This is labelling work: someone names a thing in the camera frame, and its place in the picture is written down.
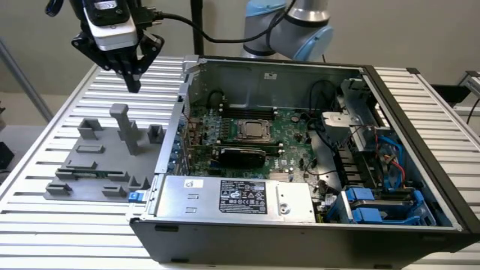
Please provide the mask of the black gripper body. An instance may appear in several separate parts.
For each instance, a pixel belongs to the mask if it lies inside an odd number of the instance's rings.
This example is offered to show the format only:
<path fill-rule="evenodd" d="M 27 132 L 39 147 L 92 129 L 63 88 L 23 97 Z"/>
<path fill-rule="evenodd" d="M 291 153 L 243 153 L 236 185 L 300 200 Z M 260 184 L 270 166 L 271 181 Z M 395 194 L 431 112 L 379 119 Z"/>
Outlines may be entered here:
<path fill-rule="evenodd" d="M 140 1 L 71 1 L 80 20 L 80 32 L 94 37 L 102 51 L 134 47 L 152 26 L 155 10 Z"/>

